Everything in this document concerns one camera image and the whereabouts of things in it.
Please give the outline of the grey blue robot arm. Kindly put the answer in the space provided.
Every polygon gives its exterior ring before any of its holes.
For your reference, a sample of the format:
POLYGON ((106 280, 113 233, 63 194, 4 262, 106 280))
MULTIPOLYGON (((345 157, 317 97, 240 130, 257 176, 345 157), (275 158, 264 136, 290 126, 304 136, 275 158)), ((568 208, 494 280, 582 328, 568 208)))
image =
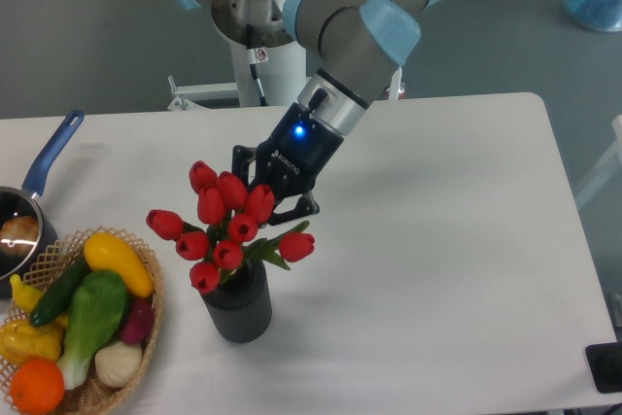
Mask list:
POLYGON ((383 91, 397 94, 421 36, 414 14, 440 0, 177 1, 210 10, 230 47, 240 105, 286 110, 264 142, 232 156, 249 188, 295 199, 269 217, 278 225, 318 212, 318 175, 370 104, 383 91))

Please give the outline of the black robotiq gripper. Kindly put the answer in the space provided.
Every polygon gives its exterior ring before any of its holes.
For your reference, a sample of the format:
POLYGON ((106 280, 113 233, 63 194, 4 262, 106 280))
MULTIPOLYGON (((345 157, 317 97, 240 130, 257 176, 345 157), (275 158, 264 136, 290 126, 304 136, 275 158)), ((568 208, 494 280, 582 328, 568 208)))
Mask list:
POLYGON ((300 195, 293 209, 273 212, 268 218, 269 225, 282 225, 320 212, 311 190, 343 141, 343 136, 312 119, 294 103, 257 147, 233 147, 231 173, 246 187, 270 186, 277 200, 300 195), (255 176, 250 182, 252 163, 255 176))

